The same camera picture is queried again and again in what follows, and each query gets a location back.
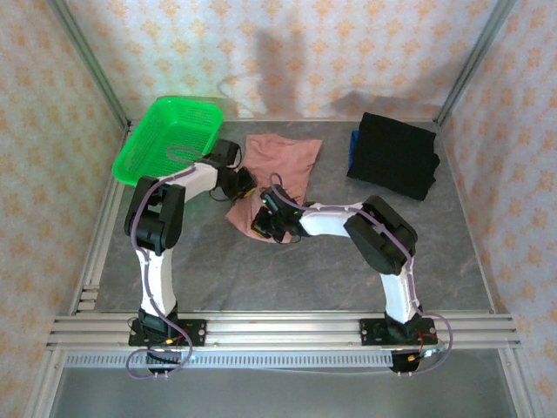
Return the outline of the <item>pink t-shirt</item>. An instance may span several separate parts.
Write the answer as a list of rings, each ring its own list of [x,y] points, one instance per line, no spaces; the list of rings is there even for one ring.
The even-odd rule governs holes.
[[[263,206],[260,194],[271,185],[270,176],[276,172],[283,180],[282,187],[300,204],[305,198],[310,173],[319,155],[320,139],[290,139],[278,134],[254,134],[246,139],[244,167],[256,178],[255,191],[239,199],[226,218],[245,236],[272,243],[272,239],[258,236],[251,225]]]

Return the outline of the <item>green plastic basket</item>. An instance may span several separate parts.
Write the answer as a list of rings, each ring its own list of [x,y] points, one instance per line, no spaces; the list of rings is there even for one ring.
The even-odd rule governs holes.
[[[178,157],[189,161],[210,153],[223,122],[214,104],[173,96],[156,100],[118,154],[114,178],[134,187],[143,176],[162,178],[184,169],[167,151],[183,147]]]

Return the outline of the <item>folded black t-shirt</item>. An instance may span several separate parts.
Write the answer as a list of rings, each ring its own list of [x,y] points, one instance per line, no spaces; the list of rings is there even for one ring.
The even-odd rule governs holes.
[[[436,134],[398,120],[365,112],[359,141],[346,176],[423,201],[435,183],[440,157]]]

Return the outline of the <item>aluminium frame rail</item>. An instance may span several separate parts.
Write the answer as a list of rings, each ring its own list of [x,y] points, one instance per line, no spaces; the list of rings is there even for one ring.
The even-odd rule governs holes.
[[[520,336],[509,314],[456,311],[416,336],[411,347],[427,347],[432,338],[455,349],[517,348]],[[223,312],[188,313],[186,332],[212,350],[389,350],[372,330],[375,313]],[[47,346],[52,349],[126,349],[134,335],[127,313],[84,313],[54,320]]]

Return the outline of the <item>aluminium side rail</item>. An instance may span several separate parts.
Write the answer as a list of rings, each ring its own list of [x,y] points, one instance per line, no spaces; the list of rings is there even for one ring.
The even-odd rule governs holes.
[[[95,224],[91,242],[70,303],[68,315],[93,311],[97,302],[106,255],[111,242],[124,185],[114,178],[105,190],[101,210]]]

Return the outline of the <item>aluminium frame post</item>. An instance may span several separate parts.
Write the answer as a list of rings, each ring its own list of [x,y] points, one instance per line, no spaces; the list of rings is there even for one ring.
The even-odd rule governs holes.
[[[46,3],[49,5],[51,11],[70,39],[70,42],[80,56],[85,68],[90,73],[93,82],[108,105],[112,116],[117,120],[119,126],[126,130],[130,126],[131,121],[126,116],[124,107],[117,98],[102,65],[86,39],[78,21],[73,16],[66,0],[46,0]]]
[[[491,45],[506,22],[517,0],[497,0],[484,24],[478,38],[460,69],[444,104],[433,122],[441,130],[448,122],[465,89],[472,81],[473,75],[479,69],[483,58],[487,55]]]

